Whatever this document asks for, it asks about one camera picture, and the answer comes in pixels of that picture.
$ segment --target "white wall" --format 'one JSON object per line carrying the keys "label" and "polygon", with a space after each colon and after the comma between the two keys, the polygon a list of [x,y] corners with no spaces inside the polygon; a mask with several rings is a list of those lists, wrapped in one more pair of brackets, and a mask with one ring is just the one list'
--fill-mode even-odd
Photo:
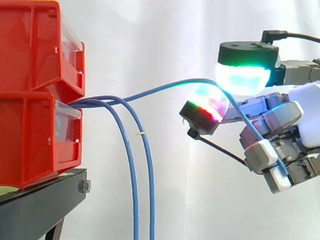
{"label": "white wall", "polygon": [[[320,36],[317,0],[60,0],[86,43],[86,95],[126,97],[185,78],[212,78],[221,42],[259,40],[263,30]],[[315,43],[278,43],[282,59],[320,57]],[[189,139],[179,111],[193,87],[137,100],[156,182],[157,240],[318,240],[320,179],[272,195],[262,177]],[[131,117],[117,106],[134,150],[140,239],[148,239],[147,167]],[[104,109],[84,113],[83,164],[92,191],[65,220],[63,240],[132,239],[128,161]],[[243,124],[220,126],[211,140],[243,156]]]}

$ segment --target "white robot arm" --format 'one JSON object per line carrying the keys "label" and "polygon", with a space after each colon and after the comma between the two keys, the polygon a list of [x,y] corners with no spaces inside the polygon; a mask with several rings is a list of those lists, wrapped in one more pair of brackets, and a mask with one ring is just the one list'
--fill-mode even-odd
{"label": "white robot arm", "polygon": [[[283,84],[304,85],[288,94],[274,92],[239,102],[242,111],[253,119],[253,125],[267,140],[259,142],[245,127],[240,134],[244,161],[251,171],[263,174],[273,193],[320,175],[320,84],[317,82],[320,65],[317,61],[281,62],[285,68]],[[237,111],[229,108],[221,123],[240,120]],[[287,177],[275,165],[278,157],[287,167]]]}
{"label": "white robot arm", "polygon": [[[274,85],[295,86],[288,94],[274,92],[238,103],[264,139],[245,127],[239,140],[245,160],[233,158],[250,171],[263,175],[272,193],[320,175],[320,59],[279,62],[279,48],[272,43],[288,37],[320,43],[319,38],[312,36],[264,31],[261,41],[221,43],[218,56],[220,71],[218,68],[216,71],[220,87],[236,95],[257,95],[264,87]],[[200,90],[198,94],[203,93],[207,92]],[[217,102],[225,106],[225,101],[218,98],[219,93],[213,91],[209,95],[210,98],[215,96]],[[206,97],[201,99],[202,103],[209,101]],[[242,121],[238,111],[232,107],[224,108],[227,111],[222,111],[221,121],[210,113],[209,103],[204,108],[194,105],[194,102],[187,101],[180,115],[190,124],[188,135],[196,140],[204,142],[200,135],[212,135],[219,124]]]}

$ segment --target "red storage bin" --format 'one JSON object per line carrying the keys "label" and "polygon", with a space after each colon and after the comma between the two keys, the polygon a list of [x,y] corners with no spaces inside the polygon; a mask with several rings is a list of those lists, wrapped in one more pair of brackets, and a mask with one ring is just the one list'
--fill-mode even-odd
{"label": "red storage bin", "polygon": [[85,95],[84,51],[58,2],[0,0],[0,92],[73,102]]}
{"label": "red storage bin", "polygon": [[81,164],[82,112],[48,92],[0,92],[0,186],[24,189]]}

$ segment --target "blue ethernet cable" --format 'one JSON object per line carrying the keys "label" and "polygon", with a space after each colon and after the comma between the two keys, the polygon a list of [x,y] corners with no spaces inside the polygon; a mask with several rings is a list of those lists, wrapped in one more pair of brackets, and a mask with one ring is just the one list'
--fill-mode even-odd
{"label": "blue ethernet cable", "polygon": [[[150,146],[148,142],[148,138],[146,136],[145,129],[142,126],[139,117],[135,110],[124,101],[122,98],[117,96],[104,96],[103,100],[110,100],[115,101],[119,104],[122,104],[132,115],[136,125],[138,126],[139,131],[141,132],[141,137],[144,145],[145,150],[145,156],[147,161],[147,168],[148,168],[148,179],[149,179],[149,201],[150,201],[150,223],[149,223],[149,239],[154,240],[155,239],[155,180],[154,180],[154,169],[153,169],[153,163],[152,163],[152,155],[150,151]],[[81,105],[82,108],[86,107],[87,100],[79,100],[77,101],[77,106]]]}
{"label": "blue ethernet cable", "polygon": [[[241,119],[244,121],[244,123],[249,127],[249,129],[254,133],[254,135],[259,139],[259,140],[263,140],[264,137],[260,134],[260,132],[258,132],[258,130],[255,128],[255,126],[251,123],[251,121],[248,119],[248,117],[242,112],[242,110],[240,109],[238,103],[236,102],[236,100],[233,98],[233,96],[226,92],[225,90],[223,90],[218,84],[216,81],[214,80],[210,80],[210,79],[207,79],[207,78],[190,78],[190,79],[185,79],[185,80],[180,80],[180,81],[175,81],[175,82],[171,82],[171,83],[168,83],[168,84],[165,84],[165,85],[162,85],[162,86],[158,86],[158,87],[155,87],[153,89],[150,89],[150,90],[147,90],[147,91],[144,91],[144,92],[141,92],[141,93],[138,93],[138,94],[135,94],[135,95],[132,95],[132,96],[129,96],[129,97],[126,97],[124,98],[123,100],[125,100],[126,102],[130,102],[130,101],[134,101],[134,100],[137,100],[137,99],[140,99],[140,98],[144,98],[146,96],[149,96],[151,94],[155,94],[157,92],[160,92],[160,91],[163,91],[163,90],[166,90],[166,89],[170,89],[170,88],[173,88],[173,87],[178,87],[178,86],[181,86],[181,85],[186,85],[186,84],[210,84],[210,85],[214,85],[218,88],[221,89],[221,91],[226,95],[226,97],[229,99],[230,103],[233,105],[234,109],[238,112],[238,114],[240,115]],[[98,99],[98,100],[104,100],[104,97],[105,96],[94,96],[94,97],[89,97],[89,98],[84,98],[84,99]],[[75,101],[73,104],[74,104],[74,107],[77,106],[77,102],[78,101]],[[116,105],[118,104],[116,101],[110,101],[108,102],[108,104],[110,106],[112,105]],[[92,107],[95,107],[93,105],[87,105],[86,107],[88,108],[92,108]],[[277,160],[277,165],[279,166],[279,169],[282,173],[283,176],[288,176],[289,175],[289,172],[285,166],[285,164],[283,163],[283,161],[278,158]]]}
{"label": "blue ethernet cable", "polygon": [[121,136],[124,142],[125,150],[128,157],[129,169],[130,169],[130,177],[131,177],[131,187],[132,187],[132,202],[133,202],[133,240],[139,240],[139,208],[138,208],[138,187],[137,187],[137,179],[136,179],[136,170],[134,157],[131,151],[129,139],[125,130],[123,123],[117,112],[106,102],[97,99],[87,99],[81,100],[81,104],[79,104],[79,108],[84,107],[85,105],[98,105],[100,107],[104,107],[112,114],[114,117],[116,124],[119,127],[121,132]]}

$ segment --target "glowing sensor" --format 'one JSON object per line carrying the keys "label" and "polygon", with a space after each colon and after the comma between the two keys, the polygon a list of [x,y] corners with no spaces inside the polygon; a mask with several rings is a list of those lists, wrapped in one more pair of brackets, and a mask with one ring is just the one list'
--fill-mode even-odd
{"label": "glowing sensor", "polygon": [[270,79],[271,70],[261,66],[228,66],[217,64],[217,83],[235,95],[252,96],[260,93]]}
{"label": "glowing sensor", "polygon": [[180,115],[193,130],[212,135],[224,119],[228,107],[228,98],[217,86],[201,84],[189,96]]}

